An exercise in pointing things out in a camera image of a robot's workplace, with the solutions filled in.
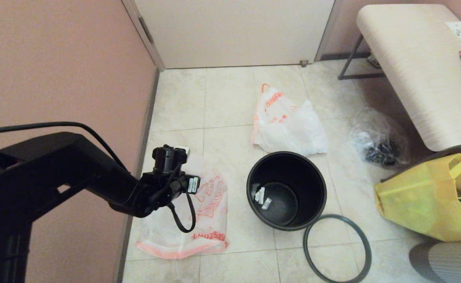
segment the clear plastic bag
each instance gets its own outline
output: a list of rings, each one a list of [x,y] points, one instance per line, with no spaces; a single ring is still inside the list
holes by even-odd
[[[266,152],[290,151],[308,156],[325,153],[325,130],[309,100],[296,106],[281,91],[269,87],[257,104],[252,143]]]
[[[349,136],[364,161],[382,167],[410,162],[405,131],[391,118],[373,108],[365,108],[350,121]]]
[[[217,253],[227,247],[227,185],[220,173],[202,156],[191,154],[182,167],[187,174],[201,177],[199,189],[190,195],[196,211],[196,226],[190,233],[178,229],[169,208],[159,208],[142,218],[141,233],[136,246],[166,259],[186,258],[196,253]],[[185,227],[192,217],[187,198],[173,201]]]

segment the yellow bag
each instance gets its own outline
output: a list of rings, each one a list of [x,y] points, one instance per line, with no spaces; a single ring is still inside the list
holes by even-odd
[[[461,154],[421,163],[375,188],[384,218],[438,240],[461,241]]]

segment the black trash can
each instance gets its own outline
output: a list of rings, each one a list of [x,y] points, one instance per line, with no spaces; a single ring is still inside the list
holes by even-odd
[[[254,195],[265,188],[264,200],[272,202],[264,210]],[[248,203],[269,226],[300,230],[313,223],[326,202],[326,185],[320,170],[307,158],[292,152],[276,152],[261,158],[247,181]]]

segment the white plastic bag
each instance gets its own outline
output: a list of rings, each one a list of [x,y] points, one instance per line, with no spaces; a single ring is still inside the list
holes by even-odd
[[[197,193],[190,195],[196,211],[194,230],[183,233],[176,226],[169,208],[159,208],[142,219],[136,246],[153,256],[167,259],[185,258],[200,252],[222,252],[227,247],[227,185],[219,172],[201,156],[191,154],[182,170],[201,177]],[[182,224],[189,227],[192,217],[187,197],[181,195],[173,204]]]
[[[275,88],[269,87],[257,104],[252,143],[266,152],[290,151],[308,156],[325,153],[328,140],[309,100],[297,107]]]

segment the door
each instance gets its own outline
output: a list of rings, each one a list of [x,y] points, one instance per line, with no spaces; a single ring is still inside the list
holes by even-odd
[[[334,0],[135,0],[166,68],[312,63]]]

